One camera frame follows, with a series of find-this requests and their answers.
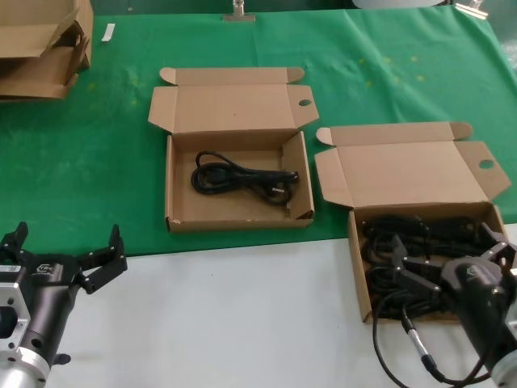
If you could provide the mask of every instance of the cable plug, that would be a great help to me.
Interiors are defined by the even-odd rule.
[[[231,178],[231,174],[222,168],[213,168],[204,173],[206,183],[212,185],[223,184]]]
[[[431,354],[424,354],[422,357],[420,357],[420,361],[423,363],[423,366],[426,367],[427,372],[433,376],[435,375],[435,372],[438,372],[438,366],[436,365],[435,360]]]
[[[283,195],[285,190],[277,183],[277,184],[261,184],[260,187],[269,197],[275,197],[279,195]]]

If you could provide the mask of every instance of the cardboard box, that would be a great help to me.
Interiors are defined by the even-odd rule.
[[[0,101],[63,99],[91,64],[90,0],[0,0]]]
[[[310,86],[298,68],[171,69],[175,86],[154,88],[149,122],[170,132],[166,160],[166,224],[171,231],[301,228],[314,205],[304,134],[318,118]],[[195,156],[222,153],[244,167],[298,171],[287,206],[264,203],[237,190],[215,196],[191,186]],[[210,157],[203,162],[211,162]]]
[[[384,124],[321,128],[331,150],[316,155],[323,197],[351,209],[348,231],[361,318],[371,322],[371,295],[361,258],[361,225],[387,214],[424,221],[466,216],[504,233],[491,204],[510,180],[485,143],[459,141],[466,123]]]

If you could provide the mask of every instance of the cardboard box lid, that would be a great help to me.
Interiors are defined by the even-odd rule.
[[[78,76],[87,45],[51,48],[39,58],[0,61],[0,100],[63,99]]]
[[[321,128],[336,146],[316,155],[323,197],[350,208],[492,200],[511,183],[485,143],[458,141],[471,134],[449,122]]]
[[[300,68],[171,69],[154,88],[149,122],[171,133],[297,129],[318,118]]]
[[[74,0],[0,0],[0,58],[39,57],[76,22]]]
[[[82,68],[89,69],[91,67],[91,39],[94,30],[94,10],[91,7],[90,0],[75,0],[75,6],[78,8],[78,14],[75,18],[74,32],[77,36],[81,36],[82,40],[88,40],[84,58],[82,60]]]

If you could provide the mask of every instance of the black cable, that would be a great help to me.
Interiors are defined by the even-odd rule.
[[[375,350],[377,358],[379,359],[380,366],[382,366],[382,369],[386,372],[388,377],[395,384],[397,384],[400,388],[409,388],[409,387],[407,385],[405,385],[403,382],[401,382],[391,372],[391,370],[389,370],[388,366],[386,365],[386,363],[384,361],[384,358],[380,354],[379,344],[378,344],[378,340],[377,340],[377,326],[379,324],[380,312],[381,312],[382,308],[384,307],[385,303],[388,302],[390,299],[394,299],[395,297],[401,297],[401,296],[405,296],[405,295],[410,297],[410,294],[407,291],[400,290],[395,293],[391,293],[390,295],[388,295],[386,297],[383,297],[380,300],[377,308],[374,310],[373,325],[372,325],[373,348]],[[495,336],[494,336],[492,344],[490,344],[489,347],[485,350],[485,352],[481,355],[479,361],[476,363],[473,370],[469,373],[469,375],[464,380],[457,381],[457,380],[448,379],[442,373],[440,373],[438,371],[437,371],[438,373],[433,375],[433,377],[435,377],[439,381],[442,380],[441,382],[445,382],[447,384],[452,384],[451,388],[464,388],[465,386],[472,385],[472,384],[475,384],[478,382],[483,382],[484,380],[486,380],[489,377],[488,373],[483,376],[480,376],[480,377],[476,377],[476,375],[479,373],[479,371],[481,370],[483,365],[486,363],[486,359],[488,358],[488,356],[489,356],[490,352],[492,351],[492,349],[494,348],[495,344],[498,342],[499,337],[501,336],[502,328],[504,327],[504,321],[505,321],[505,314],[502,314],[502,316],[498,322],[498,325],[495,328]]]
[[[414,328],[414,324],[413,324],[410,316],[408,315],[406,307],[407,307],[406,304],[402,306],[402,320],[401,320],[402,321],[402,326],[404,328],[407,328],[407,327]],[[480,357],[480,360],[477,362],[476,366],[474,367],[474,370],[476,370],[476,373],[473,375],[474,377],[479,373],[479,370],[485,364],[487,356],[488,356],[488,354],[483,355],[482,357]],[[445,383],[445,384],[451,384],[452,386],[458,386],[458,385],[461,386],[461,384],[463,384],[465,382],[465,380],[466,380],[466,379],[465,380],[452,380],[450,378],[446,378],[445,375],[443,375],[438,370],[438,366],[436,365],[435,361],[433,360],[433,358],[432,358],[432,356],[430,354],[427,355],[427,359],[426,360],[422,359],[422,362],[423,362],[424,366],[426,367],[427,371],[438,382],[442,382],[442,383]],[[477,384],[478,382],[484,382],[484,381],[488,380],[489,378],[490,378],[490,374],[489,373],[485,373],[484,375],[482,375],[480,377],[475,377],[467,385]]]
[[[225,162],[201,164],[203,155],[212,155]],[[195,164],[197,168],[192,172],[191,184],[205,195],[249,188],[270,205],[285,205],[292,199],[292,184],[298,181],[297,172],[245,168],[214,151],[199,152]]]
[[[410,257],[444,256],[450,259],[479,256],[491,248],[490,243],[477,235],[477,224],[467,217],[451,217],[438,221],[423,222],[419,217],[388,215],[363,223],[363,235],[367,241],[362,247],[363,260],[370,264],[366,277],[373,305],[379,298],[402,288],[394,281],[392,265],[393,237],[397,235]],[[430,281],[425,272],[418,275]],[[439,311],[439,305],[428,300],[396,297],[386,303],[381,318],[401,319],[401,308],[407,304],[411,318]]]

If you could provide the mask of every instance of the green table cover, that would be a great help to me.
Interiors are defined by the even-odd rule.
[[[107,23],[112,40],[101,43]],[[347,236],[347,212],[322,199],[317,128],[462,120],[517,182],[517,83],[490,25],[451,7],[95,18],[93,67],[64,101],[0,105],[0,234],[27,221],[26,248],[74,253],[120,225],[129,255]],[[301,66],[320,113],[305,128],[316,214],[304,230],[169,234],[166,133],[148,123],[159,70]],[[517,188],[496,204],[517,222]]]

